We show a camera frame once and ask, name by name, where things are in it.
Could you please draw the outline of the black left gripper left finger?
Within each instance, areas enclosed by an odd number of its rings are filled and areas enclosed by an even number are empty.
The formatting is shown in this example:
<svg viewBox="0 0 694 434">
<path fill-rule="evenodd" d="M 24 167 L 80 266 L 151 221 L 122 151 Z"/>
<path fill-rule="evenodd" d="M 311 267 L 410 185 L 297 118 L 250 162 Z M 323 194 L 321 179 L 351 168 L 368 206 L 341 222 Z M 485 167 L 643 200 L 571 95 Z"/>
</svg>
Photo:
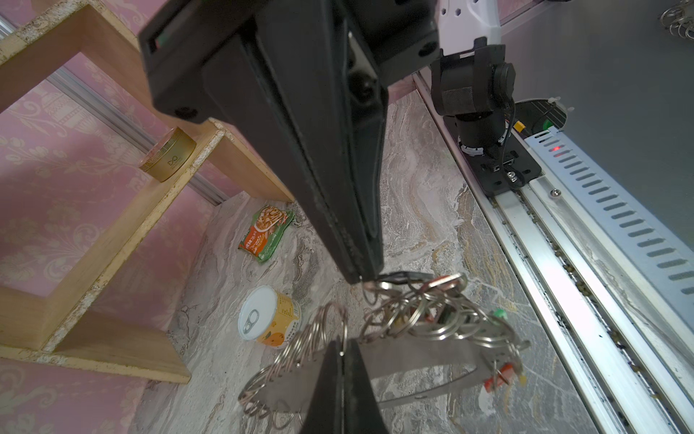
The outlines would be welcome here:
<svg viewBox="0 0 694 434">
<path fill-rule="evenodd" d="M 330 343 L 300 434 L 343 432 L 343 358 L 340 345 Z"/>
</svg>

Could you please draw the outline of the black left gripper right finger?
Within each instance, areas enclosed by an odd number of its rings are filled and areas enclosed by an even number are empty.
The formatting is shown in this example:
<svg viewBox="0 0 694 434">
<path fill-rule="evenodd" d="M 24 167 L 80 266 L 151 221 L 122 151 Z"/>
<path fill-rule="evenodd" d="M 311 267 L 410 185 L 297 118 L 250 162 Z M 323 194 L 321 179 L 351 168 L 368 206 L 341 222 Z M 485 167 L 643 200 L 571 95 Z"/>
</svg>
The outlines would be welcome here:
<svg viewBox="0 0 694 434">
<path fill-rule="evenodd" d="M 343 357 L 343 432 L 389 434 L 355 339 L 347 342 Z"/>
</svg>

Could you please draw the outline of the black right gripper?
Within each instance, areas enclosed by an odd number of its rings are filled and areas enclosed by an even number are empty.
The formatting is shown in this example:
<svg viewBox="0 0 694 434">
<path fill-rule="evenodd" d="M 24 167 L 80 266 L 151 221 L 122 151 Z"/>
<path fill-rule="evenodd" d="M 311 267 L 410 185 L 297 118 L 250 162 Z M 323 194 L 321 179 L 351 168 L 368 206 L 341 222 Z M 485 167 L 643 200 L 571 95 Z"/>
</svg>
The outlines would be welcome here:
<svg viewBox="0 0 694 434">
<path fill-rule="evenodd" d="M 169 1 L 137 41 L 154 108 L 238 128 L 354 284 L 383 268 L 382 84 L 435 58 L 436 15 L 433 1 Z"/>
</svg>

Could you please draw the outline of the red key tag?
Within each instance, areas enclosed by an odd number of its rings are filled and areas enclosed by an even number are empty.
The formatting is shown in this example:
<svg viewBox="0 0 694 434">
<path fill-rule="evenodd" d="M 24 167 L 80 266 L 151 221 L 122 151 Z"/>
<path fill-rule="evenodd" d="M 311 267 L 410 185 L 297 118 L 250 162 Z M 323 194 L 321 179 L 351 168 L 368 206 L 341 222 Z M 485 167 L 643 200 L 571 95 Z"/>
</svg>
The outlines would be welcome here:
<svg viewBox="0 0 694 434">
<path fill-rule="evenodd" d="M 484 390 L 487 393 L 492 393 L 497 388 L 504 385 L 510 385 L 513 382 L 515 376 L 514 367 L 511 363 L 506 363 L 500 369 L 498 369 L 493 376 L 484 382 Z"/>
</svg>

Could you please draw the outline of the black key tag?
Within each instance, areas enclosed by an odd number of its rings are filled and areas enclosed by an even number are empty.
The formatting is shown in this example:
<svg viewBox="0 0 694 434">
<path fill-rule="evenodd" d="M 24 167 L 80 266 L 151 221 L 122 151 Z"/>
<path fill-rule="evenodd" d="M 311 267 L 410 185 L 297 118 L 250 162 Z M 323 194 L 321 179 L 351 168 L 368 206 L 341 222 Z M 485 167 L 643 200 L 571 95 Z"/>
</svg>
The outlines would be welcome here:
<svg viewBox="0 0 694 434">
<path fill-rule="evenodd" d="M 433 280 L 433 274 L 417 271 L 395 271 L 392 273 L 381 274 L 377 282 L 386 282 L 394 285 L 420 284 Z"/>
</svg>

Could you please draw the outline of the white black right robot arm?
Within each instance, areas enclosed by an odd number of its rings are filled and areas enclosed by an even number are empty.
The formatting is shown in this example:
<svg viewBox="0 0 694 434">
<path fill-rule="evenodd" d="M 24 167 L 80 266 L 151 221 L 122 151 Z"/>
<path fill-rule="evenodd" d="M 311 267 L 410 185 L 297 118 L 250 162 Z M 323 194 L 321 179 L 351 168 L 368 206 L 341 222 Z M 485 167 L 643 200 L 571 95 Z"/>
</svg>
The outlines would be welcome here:
<svg viewBox="0 0 694 434">
<path fill-rule="evenodd" d="M 170 1 L 140 31 L 154 107 L 238 128 L 298 200 L 349 283 L 383 268 L 389 88 L 431 72 L 437 114 L 490 174 L 508 147 L 515 70 L 493 1 Z"/>
</svg>

